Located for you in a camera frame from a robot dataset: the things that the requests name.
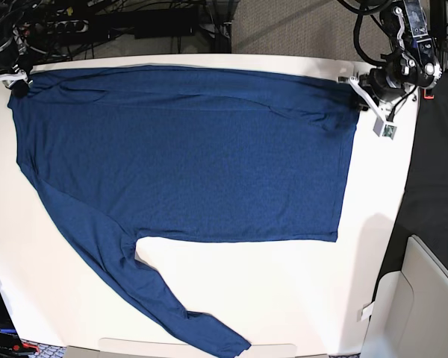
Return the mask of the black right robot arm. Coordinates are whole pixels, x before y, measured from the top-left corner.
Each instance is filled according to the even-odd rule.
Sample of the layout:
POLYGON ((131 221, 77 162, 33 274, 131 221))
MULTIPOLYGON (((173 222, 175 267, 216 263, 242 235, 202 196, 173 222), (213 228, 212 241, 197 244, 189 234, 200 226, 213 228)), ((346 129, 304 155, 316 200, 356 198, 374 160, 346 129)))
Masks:
POLYGON ((27 10, 38 1, 0 1, 0 83, 17 98, 28 94, 30 69, 20 63, 26 53, 26 45, 19 38, 19 23, 27 10))

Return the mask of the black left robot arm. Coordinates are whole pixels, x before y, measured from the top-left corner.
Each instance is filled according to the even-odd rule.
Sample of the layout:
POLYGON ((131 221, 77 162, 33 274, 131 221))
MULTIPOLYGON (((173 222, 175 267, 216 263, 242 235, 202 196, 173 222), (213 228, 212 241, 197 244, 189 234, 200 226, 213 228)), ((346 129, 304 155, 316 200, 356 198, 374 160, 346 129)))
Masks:
POLYGON ((368 74, 357 77, 359 87, 370 97, 361 98, 359 107, 369 110, 372 104, 401 104, 415 90, 431 95, 442 69, 420 2, 360 1, 357 7, 345 5, 357 15, 352 33, 354 48, 364 62, 373 66, 368 74), (367 16, 391 46, 391 52, 382 54, 379 60, 371 58, 361 47, 361 26, 367 16))

